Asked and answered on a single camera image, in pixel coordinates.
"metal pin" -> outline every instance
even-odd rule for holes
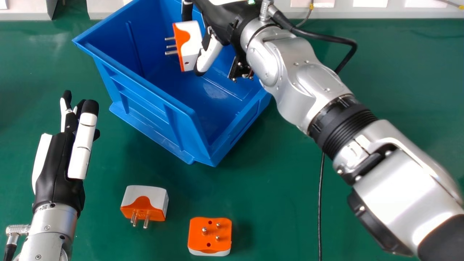
[[[134,223],[134,221],[135,221],[135,212],[132,213],[132,217],[130,218],[130,223],[132,224]]]
[[[147,229],[148,228],[148,222],[150,221],[150,216],[145,217],[145,222],[143,223],[143,228]]]
[[[164,55],[173,55],[177,54],[177,50],[164,52]]]
[[[134,223],[132,224],[132,226],[135,228],[137,226],[137,221],[139,220],[139,218],[136,216],[135,219],[134,219]]]

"robotic arm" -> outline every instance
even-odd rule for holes
[[[193,4],[208,28],[205,38],[235,48],[229,78],[259,78],[282,117],[312,137],[352,186],[349,207],[385,251],[423,261],[464,260],[463,199],[451,176],[361,104],[272,1]],[[191,19],[191,5],[184,7],[182,17]],[[198,61],[212,64],[216,57],[206,55],[202,49]]]
[[[60,99],[61,132],[43,134],[32,170],[35,201],[31,225],[6,229],[4,261],[11,261],[19,236],[26,235],[18,261],[67,261],[71,259],[77,219],[84,208],[83,180],[87,174],[96,129],[98,103],[82,100],[71,108],[71,92]]]

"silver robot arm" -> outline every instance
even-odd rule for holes
[[[278,12],[266,8],[270,17]],[[352,186],[348,204],[384,250],[464,260],[463,200],[444,168],[358,102],[307,40],[263,12],[245,26],[240,45],[282,117],[312,137]]]
[[[32,170],[31,225],[10,225],[4,261],[13,260],[18,239],[26,236],[18,261],[67,261],[71,259],[77,219],[84,208],[83,180],[87,174],[97,130],[98,103],[82,100],[71,109],[71,92],[60,99],[61,131],[43,134]]]

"blue container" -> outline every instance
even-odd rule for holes
[[[270,95],[258,81],[227,78],[231,46],[203,77],[181,72],[177,56],[164,55],[164,38],[181,21],[180,6],[177,0],[135,0],[73,42],[95,60],[112,113],[186,163],[216,166]],[[196,10],[193,19],[202,24]]]

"orange and white plug adapter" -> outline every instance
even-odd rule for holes
[[[228,255],[232,246],[232,221],[224,217],[192,218],[187,246],[188,251],[193,255]]]
[[[165,38],[175,41],[174,45],[167,45],[165,55],[179,56],[180,70],[193,71],[201,48],[201,31],[197,21],[173,23],[174,36]]]
[[[163,188],[132,185],[126,188],[121,211],[134,227],[138,220],[145,220],[143,228],[147,228],[149,221],[166,220],[168,202],[168,192]]]

